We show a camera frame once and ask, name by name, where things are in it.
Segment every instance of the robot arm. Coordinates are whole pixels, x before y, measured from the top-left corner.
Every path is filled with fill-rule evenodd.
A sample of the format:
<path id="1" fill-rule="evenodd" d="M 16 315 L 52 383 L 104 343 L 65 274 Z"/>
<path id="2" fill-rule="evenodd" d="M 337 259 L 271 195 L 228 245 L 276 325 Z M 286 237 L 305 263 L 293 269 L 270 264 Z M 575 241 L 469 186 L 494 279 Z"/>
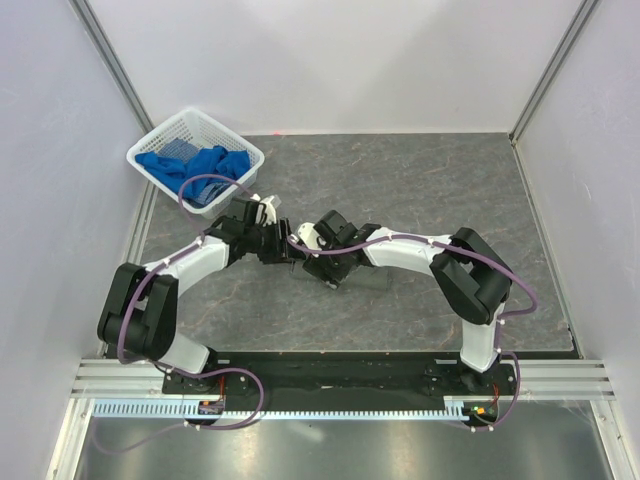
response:
<path id="1" fill-rule="evenodd" d="M 435 278 L 451 308 L 462 319 L 463 363 L 477 372 L 487 371 L 495 362 L 497 317 L 504 310 L 511 281 L 486 264 L 449 253 L 442 245 L 461 247 L 481 254 L 507 268 L 502 259 L 473 230 L 460 229 L 455 235 L 426 237 L 394 232 L 380 225 L 366 224 L 356 229 L 339 213 L 331 211 L 318 223 L 302 224 L 297 232 L 300 244 L 317 250 L 344 250 L 366 244 L 348 254 L 310 255 L 305 270 L 332 288 L 359 266 L 397 267 L 425 273 Z M 393 239 L 374 243 L 379 239 Z M 471 263 L 469 269 L 465 264 Z"/>
<path id="2" fill-rule="evenodd" d="M 100 318 L 99 338 L 117 344 L 134 291 L 148 272 L 160 263 L 168 263 L 162 275 L 156 275 L 145 288 L 141 300 L 146 304 L 139 302 L 134 309 L 125 335 L 125 349 L 192 374 L 215 369 L 215 350 L 176 331 L 178 298 L 205 276 L 253 253 L 264 264 L 304 261 L 307 272 L 333 288 L 338 288 L 354 269 L 362 266 L 391 266 L 430 275 L 463 321 L 462 362 L 479 373 L 494 364 L 497 316 L 504 308 L 511 281 L 482 262 L 430 244 L 436 240 L 445 246 L 463 248 L 508 268 L 476 232 L 462 228 L 454 235 L 425 237 L 375 224 L 357 229 L 331 211 L 316 224 L 302 224 L 296 234 L 299 245 L 313 250 L 335 250 L 336 254 L 305 255 L 288 243 L 291 229 L 287 219 L 276 218 L 278 203 L 277 197 L 262 201 L 234 198 L 227 214 L 219 217 L 203 238 L 181 250 L 193 251 L 179 260 L 121 265 Z M 383 238 L 393 241 L 371 243 Z"/>
<path id="3" fill-rule="evenodd" d="M 125 349 L 140 357 L 197 374 L 216 365 L 215 350 L 176 331 L 178 298 L 211 273 L 231 266 L 247 253 L 264 264 L 293 262 L 305 255 L 286 241 L 291 228 L 286 218 L 276 219 L 277 197 L 264 200 L 234 198 L 227 214 L 172 257 L 190 251 L 178 260 L 159 260 L 146 265 L 125 263 L 114 276 L 98 324 L 98 337 L 116 345 L 125 311 L 141 280 L 161 263 L 162 275 L 147 285 L 134 309 L 125 336 Z"/>

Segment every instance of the white panel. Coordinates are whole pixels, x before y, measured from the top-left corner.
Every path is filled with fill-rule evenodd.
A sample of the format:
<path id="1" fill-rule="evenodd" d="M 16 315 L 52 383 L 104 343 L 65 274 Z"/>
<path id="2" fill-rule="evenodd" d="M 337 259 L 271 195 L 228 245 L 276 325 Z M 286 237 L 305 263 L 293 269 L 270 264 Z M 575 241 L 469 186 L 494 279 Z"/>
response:
<path id="1" fill-rule="evenodd" d="M 521 148 L 574 325 L 640 447 L 640 3 L 600 2 Z"/>
<path id="2" fill-rule="evenodd" d="M 0 6 L 0 471 L 44 478 L 141 182 L 141 132 L 65 0 Z"/>
<path id="3" fill-rule="evenodd" d="M 579 0 L 92 0 L 151 117 L 241 133 L 510 130 Z"/>

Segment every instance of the plastic basket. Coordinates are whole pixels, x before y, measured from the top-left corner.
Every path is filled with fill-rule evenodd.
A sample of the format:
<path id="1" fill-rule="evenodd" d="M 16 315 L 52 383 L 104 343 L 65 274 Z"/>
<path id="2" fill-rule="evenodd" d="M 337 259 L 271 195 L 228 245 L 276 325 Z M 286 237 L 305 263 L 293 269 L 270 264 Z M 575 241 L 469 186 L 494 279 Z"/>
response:
<path id="1" fill-rule="evenodd" d="M 178 196 L 164 186 L 158 179 L 147 172 L 142 165 L 136 162 L 136 155 L 144 152 L 159 152 L 167 143 L 180 138 L 198 148 L 212 148 L 221 145 L 227 150 L 246 150 L 249 153 L 251 168 L 238 179 L 238 183 L 247 187 L 251 186 L 258 177 L 258 169 L 264 163 L 264 153 L 247 142 L 237 133 L 232 132 L 220 122 L 205 115 L 195 108 L 187 108 L 162 122 L 151 132 L 142 137 L 138 143 L 127 152 L 127 161 L 147 177 L 156 187 L 178 201 Z M 230 185 L 220 195 L 203 208 L 195 208 L 185 202 L 185 208 L 205 218 L 214 218 L 224 210 L 231 199 L 241 193 L 235 185 Z"/>

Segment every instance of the blue cloth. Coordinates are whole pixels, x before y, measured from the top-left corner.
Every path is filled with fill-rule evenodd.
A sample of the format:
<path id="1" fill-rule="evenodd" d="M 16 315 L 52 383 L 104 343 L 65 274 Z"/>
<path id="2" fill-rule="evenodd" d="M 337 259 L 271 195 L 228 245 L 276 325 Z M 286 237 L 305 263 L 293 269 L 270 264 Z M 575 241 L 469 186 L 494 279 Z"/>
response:
<path id="1" fill-rule="evenodd" d="M 196 175 L 217 173 L 237 180 L 251 168 L 246 150 L 229 152 L 218 146 L 198 151 L 197 147 L 180 139 L 168 143 L 158 153 L 139 153 L 136 162 L 176 194 L 186 179 Z M 218 179 L 196 180 L 184 189 L 183 197 L 192 205 L 202 207 L 227 186 L 227 182 Z"/>

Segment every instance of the gray marble surface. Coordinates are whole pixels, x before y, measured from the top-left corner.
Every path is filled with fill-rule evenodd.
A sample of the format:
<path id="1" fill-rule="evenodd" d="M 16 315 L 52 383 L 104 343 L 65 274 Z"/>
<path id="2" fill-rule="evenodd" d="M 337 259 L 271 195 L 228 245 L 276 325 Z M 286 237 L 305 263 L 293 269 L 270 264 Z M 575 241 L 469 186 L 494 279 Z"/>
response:
<path id="1" fill-rule="evenodd" d="M 502 346 L 569 350 L 567 322 L 505 134 L 254 137 L 266 156 L 253 189 L 282 199 L 292 227 L 336 209 L 359 226 L 439 235 L 475 229 L 540 298 L 508 321 Z M 158 195 L 143 261 L 195 238 L 178 206 Z M 508 309 L 529 304 L 517 287 Z M 187 291 L 179 329 L 220 350 L 452 350 L 460 320 L 435 281 L 393 270 L 387 291 L 293 278 L 285 265 L 245 257 Z"/>

